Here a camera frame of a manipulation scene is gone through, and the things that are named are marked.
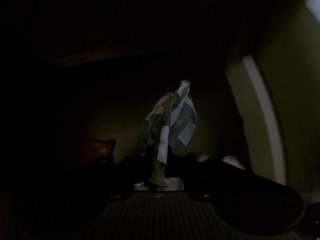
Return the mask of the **green white wrapper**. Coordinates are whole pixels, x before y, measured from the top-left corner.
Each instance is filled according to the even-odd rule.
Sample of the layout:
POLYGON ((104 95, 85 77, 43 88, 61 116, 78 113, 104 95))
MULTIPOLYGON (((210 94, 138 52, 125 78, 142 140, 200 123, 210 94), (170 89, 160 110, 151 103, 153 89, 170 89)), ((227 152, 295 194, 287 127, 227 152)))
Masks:
POLYGON ((144 119, 138 143, 142 174, 137 189, 183 189, 181 169, 197 123, 189 90, 190 82, 181 81, 178 90, 163 96, 144 119))

